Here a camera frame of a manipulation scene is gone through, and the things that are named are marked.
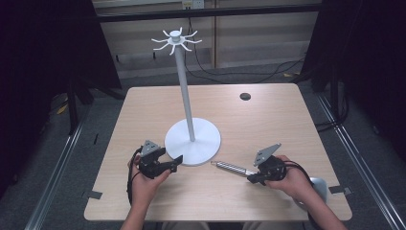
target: black cable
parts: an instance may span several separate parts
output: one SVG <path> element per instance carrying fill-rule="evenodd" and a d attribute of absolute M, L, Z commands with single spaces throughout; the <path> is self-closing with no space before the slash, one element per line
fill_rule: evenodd
<path fill-rule="evenodd" d="M 192 27 L 192 21 L 191 21 L 191 19 L 189 18 L 188 35 L 190 35 L 190 34 L 193 34 L 193 27 Z M 283 72 L 285 72 L 285 71 L 287 71 L 287 70 L 293 68 L 293 67 L 294 67 L 295 65 L 297 65 L 298 63 L 303 62 L 304 59 L 305 59 L 304 57 L 302 57 L 302 58 L 299 59 L 299 60 L 291 60 L 291 61 L 287 61 L 287 62 L 281 63 L 281 64 L 277 67 L 277 69 L 276 69 L 271 75 L 270 75 L 269 73 L 244 73 L 244 72 L 229 72 L 229 73 L 222 73 L 222 74 L 221 74 L 221 73 L 213 73 L 213 72 L 209 72 L 209 71 L 205 70 L 205 69 L 203 68 L 203 66 L 201 65 L 201 63 L 200 63 L 200 61 L 199 61 L 199 58 L 198 58 L 198 56 L 197 56 L 196 45 L 193 44 L 193 46 L 194 46 L 194 47 L 193 47 L 193 48 L 194 48 L 194 55 L 195 55 L 195 57 L 196 57 L 197 64 L 199 65 L 200 69 L 201 69 L 204 73 L 206 73 L 206 74 L 213 75 L 213 76 L 227 76 L 227 75 L 261 75 L 261 76 L 262 76 L 262 75 L 267 75 L 267 76 L 268 76 L 268 77 L 266 77 L 266 78 L 264 78 L 264 79 L 262 79 L 262 80 L 255 81 L 255 82 L 252 82 L 252 83 L 261 83 L 261 82 L 263 82 L 263 81 L 266 81 L 266 80 L 272 78 L 273 76 L 275 76 L 276 74 L 283 73 Z M 218 82 L 218 83 L 230 84 L 229 82 L 225 82 L 225 81 L 221 81 L 221 80 L 214 80 L 214 79 L 211 79 L 211 78 L 208 78 L 208 77 L 203 77 L 203 76 L 197 76 L 197 75 L 195 75 L 194 73 L 192 73 L 192 72 L 189 70 L 189 68 L 188 68 L 188 66 L 187 66 L 187 64 L 186 64 L 186 51 L 185 51 L 185 55 L 184 55 L 184 60 L 185 60 L 185 67 L 186 67 L 187 71 L 188 71 L 192 76 L 194 76 L 194 77 L 196 77 L 196 78 L 200 78 L 200 79 L 209 80 L 209 81 L 215 81 L 215 82 Z M 283 65 L 285 65 L 285 64 L 287 64 L 287 63 L 292 63 L 292 62 L 293 62 L 293 65 L 291 65 L 290 67 L 288 67 L 288 68 L 286 68 L 286 69 L 284 69 L 284 70 L 279 71 L 279 69 L 280 69 Z"/>
<path fill-rule="evenodd" d="M 342 109 L 341 109 L 342 111 L 341 111 L 340 116 L 337 119 L 333 120 L 332 122 L 315 124 L 316 127 L 323 127 L 323 128 L 317 129 L 317 132 L 320 133 L 320 132 L 329 130 L 331 128 L 337 127 L 346 121 L 346 119 L 349 115 L 349 110 L 350 110 L 349 95 L 347 93 L 346 88 L 344 88 L 344 95 L 343 95 L 341 104 L 342 104 Z"/>
<path fill-rule="evenodd" d="M 292 167 L 292 168 L 296 168 L 296 169 L 299 169 L 300 171 L 302 171 L 302 173 L 304 173 L 304 176 L 307 178 L 310 185 L 313 187 L 313 182 L 311 181 L 310 176 L 308 176 L 307 172 L 301 165 L 299 165 L 298 163 L 293 162 L 293 161 L 283 161 L 283 163 L 292 163 L 292 165 L 291 164 L 284 164 L 284 165 L 286 167 Z"/>
<path fill-rule="evenodd" d="M 317 63 L 316 66 L 313 67 L 312 69 L 310 69 L 308 72 L 301 73 L 296 79 L 291 80 L 290 82 L 297 84 L 297 83 L 299 83 L 301 81 L 309 80 L 314 72 L 316 72 L 319 69 L 325 67 L 325 65 L 326 65 L 325 62 Z"/>

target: white pole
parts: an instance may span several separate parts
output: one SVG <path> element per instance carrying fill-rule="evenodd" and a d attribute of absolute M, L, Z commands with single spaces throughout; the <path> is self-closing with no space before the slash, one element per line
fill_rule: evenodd
<path fill-rule="evenodd" d="M 179 76 L 180 88 L 182 90 L 183 106 L 185 106 L 186 121 L 188 123 L 189 136 L 191 142 L 194 142 L 194 130 L 191 112 L 191 102 L 189 101 L 188 83 L 186 81 L 185 62 L 183 60 L 182 49 L 175 47 L 176 67 Z"/>

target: round base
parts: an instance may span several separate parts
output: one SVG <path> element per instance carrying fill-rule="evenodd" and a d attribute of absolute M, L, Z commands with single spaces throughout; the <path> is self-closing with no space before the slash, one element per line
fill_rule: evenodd
<path fill-rule="evenodd" d="M 192 118 L 194 138 L 189 135 L 186 119 L 173 125 L 165 138 L 168 155 L 175 159 L 183 155 L 182 165 L 202 165 L 212 159 L 220 148 L 221 137 L 217 127 L 204 119 Z"/>

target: black curtain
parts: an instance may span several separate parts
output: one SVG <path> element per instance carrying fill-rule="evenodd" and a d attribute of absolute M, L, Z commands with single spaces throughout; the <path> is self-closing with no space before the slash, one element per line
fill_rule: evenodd
<path fill-rule="evenodd" d="M 121 88 L 101 25 L 80 20 L 95 15 L 90 0 L 0 2 L 0 197 L 71 78 Z"/>
<path fill-rule="evenodd" d="M 406 20 L 402 0 L 364 0 L 340 77 L 406 160 Z"/>

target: silver rod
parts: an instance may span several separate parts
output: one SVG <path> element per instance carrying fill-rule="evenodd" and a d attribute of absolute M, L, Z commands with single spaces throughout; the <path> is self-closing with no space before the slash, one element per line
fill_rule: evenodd
<path fill-rule="evenodd" d="M 226 170 L 229 170 L 229 171 L 233 171 L 233 172 L 236 172 L 236 173 L 241 173 L 241 174 L 244 174 L 244 175 L 255 174 L 255 172 L 249 171 L 249 170 L 244 169 L 244 168 L 242 168 L 240 166 L 235 166 L 235 165 L 225 163 L 225 162 L 222 162 L 222 161 L 212 161 L 211 163 L 212 163 L 212 165 L 216 165 L 219 168 L 226 169 Z"/>

